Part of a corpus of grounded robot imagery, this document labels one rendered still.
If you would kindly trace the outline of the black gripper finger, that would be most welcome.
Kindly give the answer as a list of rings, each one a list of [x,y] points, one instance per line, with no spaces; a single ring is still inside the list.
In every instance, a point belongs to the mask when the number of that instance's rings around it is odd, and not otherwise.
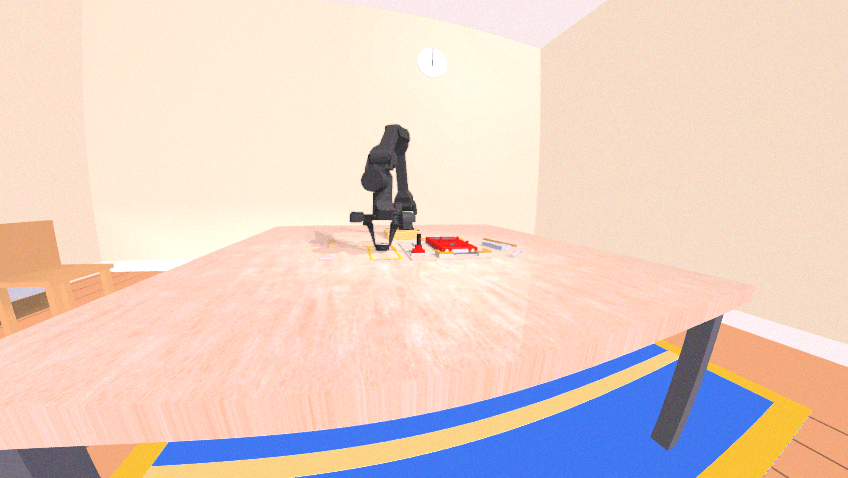
[[[391,244],[392,244],[392,241],[393,241],[394,235],[395,235],[395,233],[396,233],[396,231],[397,231],[398,227],[399,227],[399,226],[402,226],[402,225],[403,225],[403,223],[392,223],[392,222],[390,222],[390,231],[389,231],[389,247],[390,247],[390,246],[391,246]]]
[[[372,240],[373,246],[375,247],[375,237],[374,237],[373,223],[372,224],[364,224],[363,223],[363,225],[368,227],[370,234],[371,234],[371,240]]]

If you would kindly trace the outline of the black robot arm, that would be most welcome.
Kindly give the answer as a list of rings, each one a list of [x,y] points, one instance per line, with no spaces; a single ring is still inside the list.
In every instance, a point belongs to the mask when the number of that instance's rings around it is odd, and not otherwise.
[[[393,220],[394,215],[413,211],[417,215],[417,206],[413,194],[408,189],[405,152],[409,146],[410,132],[400,124],[385,125],[385,132],[379,145],[373,146],[366,161],[361,185],[369,192],[392,193],[390,172],[396,168],[397,193],[394,202],[391,196],[387,200],[376,196],[373,213],[377,220]],[[377,198],[378,197],[378,198]]]

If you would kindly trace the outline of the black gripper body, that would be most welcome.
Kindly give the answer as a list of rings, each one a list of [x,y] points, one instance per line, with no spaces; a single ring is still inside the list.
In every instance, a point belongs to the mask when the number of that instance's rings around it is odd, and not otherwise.
[[[381,199],[387,200],[387,196],[392,197],[392,193],[373,193],[373,203],[376,200],[376,196],[381,196]],[[364,214],[363,211],[356,211],[350,213],[349,222],[362,222],[364,224],[372,224],[373,220],[377,220],[375,218],[375,213],[373,214]],[[401,212],[401,215],[394,215],[394,219],[392,223],[415,223],[416,215],[412,212]]]

